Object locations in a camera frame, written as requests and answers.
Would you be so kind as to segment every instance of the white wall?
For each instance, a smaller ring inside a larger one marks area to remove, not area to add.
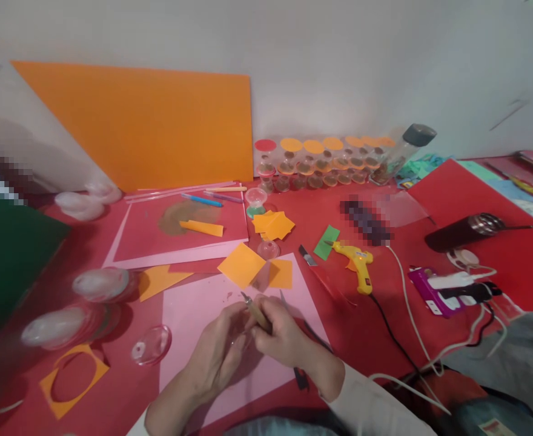
[[[442,155],[533,148],[520,0],[0,0],[0,146],[81,189],[98,169],[9,59],[250,74],[255,138],[423,122]],[[529,103],[489,132],[515,99]]]

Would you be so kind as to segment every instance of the black tumbler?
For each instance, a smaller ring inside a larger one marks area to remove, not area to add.
[[[424,238],[426,244],[438,253],[446,253],[463,245],[495,236],[505,227],[492,214],[481,213],[456,221]]]

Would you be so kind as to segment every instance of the person's right hand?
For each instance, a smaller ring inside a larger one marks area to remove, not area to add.
[[[254,303],[273,324],[272,335],[259,326],[252,328],[256,349],[289,368],[297,366],[305,369],[313,341],[303,333],[280,300],[258,296]]]

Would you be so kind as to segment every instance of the orange board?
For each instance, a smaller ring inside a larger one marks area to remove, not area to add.
[[[253,178],[249,76],[12,65],[126,192]]]

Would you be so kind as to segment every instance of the green paper square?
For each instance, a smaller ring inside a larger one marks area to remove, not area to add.
[[[331,254],[331,246],[326,244],[325,241],[328,240],[330,242],[335,242],[338,237],[339,230],[334,227],[327,226],[327,230],[325,230],[325,233],[323,233],[323,236],[321,239],[319,239],[319,242],[317,242],[314,253],[317,254],[321,259],[327,260]]]

